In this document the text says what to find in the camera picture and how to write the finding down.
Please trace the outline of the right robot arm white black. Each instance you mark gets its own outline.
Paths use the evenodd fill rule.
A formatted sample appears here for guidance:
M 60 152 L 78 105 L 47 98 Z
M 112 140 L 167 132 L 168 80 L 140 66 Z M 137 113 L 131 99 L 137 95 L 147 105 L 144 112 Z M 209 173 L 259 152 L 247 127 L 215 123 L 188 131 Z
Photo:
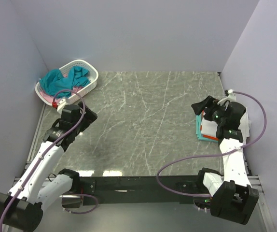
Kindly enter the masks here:
M 259 198 L 258 190 L 252 188 L 244 164 L 244 138 L 240 120 L 246 108 L 235 100 L 220 101 L 207 96 L 191 105 L 194 113 L 203 115 L 207 121 L 217 124 L 216 138 L 223 155 L 224 174 L 203 168 L 199 171 L 196 188 L 211 195 L 210 213 L 238 224 L 246 225 Z

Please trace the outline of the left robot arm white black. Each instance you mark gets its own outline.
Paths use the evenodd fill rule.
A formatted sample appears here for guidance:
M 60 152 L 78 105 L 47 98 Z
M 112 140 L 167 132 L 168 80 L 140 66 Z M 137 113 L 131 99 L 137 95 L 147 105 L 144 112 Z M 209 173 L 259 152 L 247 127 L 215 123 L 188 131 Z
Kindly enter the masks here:
M 43 183 L 52 168 L 75 138 L 87 129 L 97 114 L 83 101 L 68 104 L 47 130 L 40 149 L 25 173 L 7 193 L 0 193 L 0 231 L 8 225 L 24 232 L 33 232 L 46 209 L 64 193 L 82 195 L 80 174 L 64 169 L 47 186 Z

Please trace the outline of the white t shirt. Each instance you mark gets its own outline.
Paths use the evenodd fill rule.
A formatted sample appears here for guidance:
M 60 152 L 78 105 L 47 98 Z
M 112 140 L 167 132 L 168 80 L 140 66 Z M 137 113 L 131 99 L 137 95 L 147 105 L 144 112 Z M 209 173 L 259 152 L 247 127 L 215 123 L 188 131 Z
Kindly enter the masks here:
M 238 129 L 241 130 L 242 132 L 244 144 L 246 143 L 246 140 L 249 137 L 250 127 L 251 127 L 251 122 L 249 121 L 248 112 L 246 111 L 245 114 L 242 116 L 240 120 L 240 125 L 238 127 Z

